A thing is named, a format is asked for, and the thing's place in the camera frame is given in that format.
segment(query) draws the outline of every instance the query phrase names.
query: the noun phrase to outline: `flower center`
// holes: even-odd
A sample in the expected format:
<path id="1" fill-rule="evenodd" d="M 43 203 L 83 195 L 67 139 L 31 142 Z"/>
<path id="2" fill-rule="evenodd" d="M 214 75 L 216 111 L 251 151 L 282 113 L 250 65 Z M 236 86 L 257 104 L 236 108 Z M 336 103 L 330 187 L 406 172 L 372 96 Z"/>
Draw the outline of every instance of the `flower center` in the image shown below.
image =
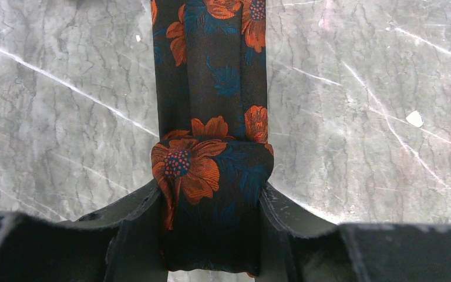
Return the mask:
<path id="1" fill-rule="evenodd" d="M 165 175 L 179 178 L 189 172 L 189 168 L 191 167 L 191 152 L 181 150 L 175 153 L 169 153 L 163 161 L 165 162 Z"/>
<path id="2" fill-rule="evenodd" d="M 261 21 L 265 19 L 265 0 L 251 1 L 250 17 L 253 21 Z"/>

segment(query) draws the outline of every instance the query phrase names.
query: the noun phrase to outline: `metal arm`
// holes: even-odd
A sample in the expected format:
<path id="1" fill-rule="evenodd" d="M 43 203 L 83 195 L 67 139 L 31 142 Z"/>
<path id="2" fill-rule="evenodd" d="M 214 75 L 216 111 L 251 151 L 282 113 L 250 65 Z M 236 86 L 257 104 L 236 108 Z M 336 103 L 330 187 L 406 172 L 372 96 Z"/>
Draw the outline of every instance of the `metal arm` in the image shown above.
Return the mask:
<path id="1" fill-rule="evenodd" d="M 0 212 L 0 281 L 165 282 L 155 181 L 78 221 Z M 451 281 L 451 226 L 342 224 L 268 185 L 258 282 Z"/>

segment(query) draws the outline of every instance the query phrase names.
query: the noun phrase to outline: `white spot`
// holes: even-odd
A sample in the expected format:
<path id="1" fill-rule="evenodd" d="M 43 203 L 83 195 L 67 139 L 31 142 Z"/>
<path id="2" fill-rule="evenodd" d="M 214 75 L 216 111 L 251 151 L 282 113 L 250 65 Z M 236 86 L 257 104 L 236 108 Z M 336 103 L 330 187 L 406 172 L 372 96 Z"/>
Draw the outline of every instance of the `white spot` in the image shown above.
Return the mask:
<path id="1" fill-rule="evenodd" d="M 388 114 L 388 111 L 386 110 L 385 105 L 383 105 L 383 103 L 378 99 L 378 97 L 364 83 L 362 78 L 355 72 L 354 69 L 350 68 L 350 66 L 348 66 L 347 63 L 345 63 L 344 61 L 342 61 L 342 63 L 346 67 L 346 69 L 350 71 L 350 73 L 354 76 L 354 78 L 362 85 L 362 87 L 364 87 L 364 89 L 372 97 L 372 99 L 379 105 L 379 107 L 381 108 L 381 111 L 376 111 L 376 113 L 385 118 L 386 125 L 388 125 L 388 129 L 392 132 L 393 135 L 395 135 L 395 137 L 397 138 L 400 145 L 402 145 L 402 147 L 407 152 L 412 152 L 414 154 L 414 157 L 416 157 L 416 159 L 418 160 L 418 162 L 438 181 L 438 183 L 440 183 L 441 185 L 444 185 L 445 187 L 448 187 L 447 184 L 445 184 L 445 182 L 441 178 L 439 178 L 438 175 L 436 175 L 436 173 L 432 169 L 430 169 L 428 164 L 426 164 L 426 162 L 423 159 L 421 159 L 421 157 L 419 156 L 419 153 L 414 151 L 414 149 L 412 149 L 408 144 L 406 144 L 402 140 L 402 137 L 397 134 L 397 132 L 395 131 L 395 129 L 393 128 L 393 126 L 391 125 L 391 123 L 389 121 L 390 116 Z"/>
<path id="2" fill-rule="evenodd" d="M 415 110 L 414 112 L 410 113 L 405 120 L 409 122 L 411 125 L 416 126 L 417 128 L 423 126 L 423 117 L 421 117 L 421 114 Z"/>

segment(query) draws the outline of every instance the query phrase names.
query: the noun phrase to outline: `necktie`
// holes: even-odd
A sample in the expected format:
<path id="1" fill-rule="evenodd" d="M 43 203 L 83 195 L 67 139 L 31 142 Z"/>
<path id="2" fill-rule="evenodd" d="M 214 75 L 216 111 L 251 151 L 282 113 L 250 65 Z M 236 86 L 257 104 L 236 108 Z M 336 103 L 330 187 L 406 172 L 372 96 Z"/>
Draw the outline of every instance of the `necktie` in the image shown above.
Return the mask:
<path id="1" fill-rule="evenodd" d="M 170 271 L 259 272 L 259 193 L 267 143 L 265 0 L 153 0 L 164 195 L 160 245 Z"/>

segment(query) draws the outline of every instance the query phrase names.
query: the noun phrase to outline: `blue leaf pattern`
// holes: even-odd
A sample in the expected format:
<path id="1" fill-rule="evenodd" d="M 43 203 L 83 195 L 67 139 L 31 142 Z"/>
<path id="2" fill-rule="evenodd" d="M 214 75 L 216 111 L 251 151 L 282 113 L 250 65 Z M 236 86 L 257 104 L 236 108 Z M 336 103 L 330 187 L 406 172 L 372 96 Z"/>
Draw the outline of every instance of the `blue leaf pattern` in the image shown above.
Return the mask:
<path id="1" fill-rule="evenodd" d="M 240 107 L 241 110 L 244 109 L 244 104 L 243 104 L 243 102 L 240 102 L 240 103 L 239 103 L 239 107 Z M 243 139 L 246 138 L 246 125 L 245 125 L 244 122 L 245 122 L 245 121 L 244 121 L 244 115 L 238 115 L 238 124 L 239 124 L 239 127 L 236 128 L 236 130 L 234 131 L 233 134 L 234 134 L 234 136 L 238 136 L 238 138 L 239 138 L 240 140 L 243 140 Z"/>
<path id="2" fill-rule="evenodd" d="M 241 92 L 241 81 L 239 71 L 226 65 L 222 68 L 214 68 L 210 63 L 210 56 L 207 56 L 207 66 L 211 70 L 215 80 L 214 88 L 217 95 L 230 97 Z"/>
<path id="3" fill-rule="evenodd" d="M 154 53 L 154 64 L 159 66 L 164 61 L 165 55 L 162 54 L 162 50 L 169 48 L 169 44 L 158 40 L 160 35 L 165 36 L 166 29 L 159 30 L 153 34 L 153 53 Z"/>
<path id="4" fill-rule="evenodd" d="M 258 57 L 260 57 L 260 62 L 262 64 L 267 63 L 265 48 L 262 49 L 262 52 L 260 52 L 260 53 L 255 52 L 255 49 L 250 48 L 250 47 L 248 47 L 246 49 L 246 54 L 244 55 L 244 59 L 246 61 L 247 66 L 251 66 L 251 65 L 253 65 L 253 62 L 258 61 L 258 59 L 257 59 Z"/>
<path id="5" fill-rule="evenodd" d="M 240 222 L 238 217 L 234 217 L 234 213 L 236 211 L 236 202 L 233 202 L 230 206 L 224 208 L 220 215 L 217 211 L 217 206 L 213 210 L 213 221 L 217 226 L 220 226 L 223 229 L 231 230 Z"/>
<path id="6" fill-rule="evenodd" d="M 229 178 L 231 183 L 241 176 L 240 189 L 245 193 L 245 199 L 255 207 L 258 204 L 258 195 L 260 189 L 265 185 L 269 178 L 267 168 L 263 165 L 249 167 L 244 164 L 248 157 L 246 150 L 235 150 L 236 146 L 245 146 L 241 142 L 228 142 L 228 148 L 222 154 L 215 157 L 220 171 Z"/>
<path id="7" fill-rule="evenodd" d="M 221 30 L 225 34 L 238 33 L 238 29 L 227 24 L 226 21 L 211 16 L 202 0 L 191 0 L 186 3 L 186 13 L 184 14 L 186 35 L 195 32 L 200 26 L 203 26 L 206 34 L 211 34 L 217 30 Z"/>

